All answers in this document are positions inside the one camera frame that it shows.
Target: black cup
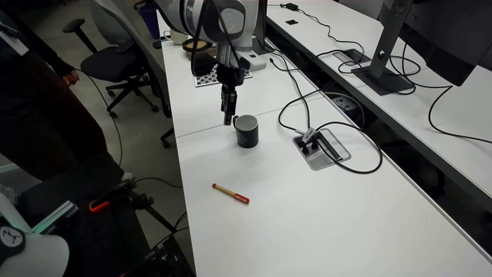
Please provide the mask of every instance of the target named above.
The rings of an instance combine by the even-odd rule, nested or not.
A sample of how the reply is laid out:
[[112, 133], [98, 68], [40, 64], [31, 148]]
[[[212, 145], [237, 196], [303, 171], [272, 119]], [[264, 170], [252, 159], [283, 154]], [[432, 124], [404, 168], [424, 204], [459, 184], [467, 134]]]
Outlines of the black cup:
[[253, 148], [258, 145], [258, 120], [253, 116], [233, 117], [237, 131], [237, 144], [241, 148]]

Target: table surface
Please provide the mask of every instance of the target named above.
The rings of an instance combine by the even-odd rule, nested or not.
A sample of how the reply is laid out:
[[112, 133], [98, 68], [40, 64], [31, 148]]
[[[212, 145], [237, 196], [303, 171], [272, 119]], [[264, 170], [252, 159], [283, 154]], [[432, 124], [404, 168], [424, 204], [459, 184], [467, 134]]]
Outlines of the table surface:
[[[332, 34], [338, 39], [350, 39], [360, 42], [369, 54], [373, 54], [375, 45], [380, 39], [383, 27], [360, 13], [355, 13], [335, 2], [297, 2], [306, 13], [320, 17], [321, 22], [332, 27]], [[286, 19], [300, 22], [295, 27], [287, 27]], [[326, 28], [313, 24], [300, 13], [290, 13], [280, 7], [269, 8], [269, 19], [281, 27], [287, 34], [297, 39], [312, 54], [333, 50], [333, 44], [323, 33]], [[395, 47], [393, 54], [400, 56], [403, 42]], [[424, 65], [424, 60], [409, 48], [406, 56]], [[341, 64], [335, 57], [321, 59], [327, 67], [336, 70]], [[423, 73], [412, 77], [413, 82], [432, 87], [449, 85], [438, 77], [432, 70], [423, 67]], [[443, 90], [418, 88], [412, 96], [384, 96], [381, 97], [372, 88], [361, 84], [353, 74], [340, 74], [353, 88], [369, 99], [372, 105], [403, 127], [409, 136], [424, 144], [441, 160], [453, 167], [463, 177], [472, 182], [484, 194], [492, 197], [492, 148], [486, 144], [469, 142], [443, 136], [433, 131], [427, 122], [427, 111], [432, 102]], [[476, 68], [469, 80], [461, 88], [453, 88], [435, 108], [433, 120], [446, 131], [492, 139], [492, 122], [486, 120], [489, 116], [489, 105], [492, 94], [492, 73]]]
[[[257, 114], [260, 144], [238, 148], [235, 131], [221, 127], [220, 94], [201, 94], [218, 88], [184, 85], [192, 77], [178, 50], [163, 45], [174, 124], [181, 130], [177, 148], [197, 276], [492, 274], [490, 257], [389, 159], [370, 176], [336, 167], [310, 171], [293, 148], [295, 134], [277, 124], [280, 108], [297, 97], [286, 74], [267, 68], [257, 77], [267, 76], [263, 87], [241, 88], [246, 105], [240, 113]], [[298, 80], [304, 93], [312, 90]], [[264, 87], [281, 90], [266, 96]], [[347, 122], [323, 96], [307, 104], [313, 127]], [[304, 107], [287, 110], [284, 122], [304, 130]], [[329, 130], [350, 151], [347, 167], [376, 165], [378, 156], [361, 134]], [[249, 207], [212, 190], [212, 184], [249, 197]]]

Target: marker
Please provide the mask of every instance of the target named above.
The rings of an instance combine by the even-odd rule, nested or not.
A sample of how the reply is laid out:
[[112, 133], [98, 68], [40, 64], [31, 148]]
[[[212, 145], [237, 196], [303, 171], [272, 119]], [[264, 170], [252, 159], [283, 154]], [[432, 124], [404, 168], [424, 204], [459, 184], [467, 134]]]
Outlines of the marker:
[[226, 190], [226, 188], [221, 188], [221, 187], [218, 187], [217, 184], [213, 184], [212, 188], [217, 190], [217, 191], [220, 191], [220, 193], [223, 193], [223, 194], [227, 194], [229, 197], [232, 197], [232, 199], [235, 199], [235, 200], [238, 200], [238, 202], [241, 202], [241, 204], [244, 204], [244, 205], [249, 205], [249, 199], [247, 199], [247, 197], [243, 197], [241, 194], [237, 194], [237, 193], [233, 193], [233, 191], [229, 191], [229, 190]]

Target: white table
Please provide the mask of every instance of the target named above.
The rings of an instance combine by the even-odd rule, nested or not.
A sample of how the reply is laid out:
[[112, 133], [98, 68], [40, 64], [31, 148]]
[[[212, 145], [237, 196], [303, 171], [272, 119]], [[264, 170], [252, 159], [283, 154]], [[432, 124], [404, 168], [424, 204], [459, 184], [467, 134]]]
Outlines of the white table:
[[[240, 113], [257, 114], [260, 144], [253, 150], [238, 148], [235, 131], [221, 125], [220, 96], [204, 94], [218, 87], [184, 85], [192, 77], [178, 53], [177, 47], [163, 45], [172, 120], [180, 128], [178, 164], [197, 276], [492, 274], [492, 259], [389, 159], [370, 176], [336, 167], [310, 171], [293, 148], [295, 134], [277, 124], [280, 108], [297, 97], [293, 85], [281, 74], [266, 70], [240, 90], [246, 100]], [[298, 80], [304, 93], [312, 90], [301, 76]], [[264, 87], [281, 90], [255, 93]], [[347, 122], [321, 96], [307, 104], [313, 127]], [[287, 110], [284, 122], [304, 130], [304, 107], [297, 104]], [[378, 156], [361, 134], [343, 127], [330, 131], [352, 154], [347, 167], [370, 170], [376, 165]], [[212, 184], [244, 194], [249, 207], [212, 190]]]
[[[383, 27], [360, 13], [344, 8], [333, 2], [309, 2], [298, 5], [309, 14], [315, 14], [320, 20], [332, 27], [332, 33], [340, 39], [360, 42], [367, 53], [373, 53]], [[300, 25], [286, 27], [286, 19], [295, 17]], [[277, 7], [269, 8], [269, 19], [281, 27], [289, 36], [295, 37], [300, 45], [310, 50], [312, 54], [333, 50], [329, 39], [321, 31], [326, 30], [300, 13], [290, 13]], [[400, 56], [401, 40], [396, 44], [393, 54]], [[409, 48], [409, 59], [424, 65]], [[321, 59], [335, 74], [341, 64], [335, 57]], [[412, 80], [424, 85], [447, 85], [433, 71], [423, 67], [424, 71]], [[449, 136], [438, 134], [427, 124], [427, 111], [441, 90], [418, 90], [413, 96], [384, 96], [361, 84], [353, 74], [338, 74], [356, 91], [356, 97], [369, 100], [376, 113], [383, 113], [390, 125], [401, 127], [407, 139], [416, 139], [413, 145], [423, 144], [436, 157], [430, 160], [441, 167], [438, 160], [449, 164], [466, 180], [473, 184], [484, 194], [492, 197], [492, 147], [486, 144], [467, 142]], [[435, 110], [435, 124], [447, 131], [492, 139], [492, 122], [489, 119], [489, 104], [492, 94], [492, 73], [476, 68], [472, 77], [461, 88], [455, 88], [446, 96]]]

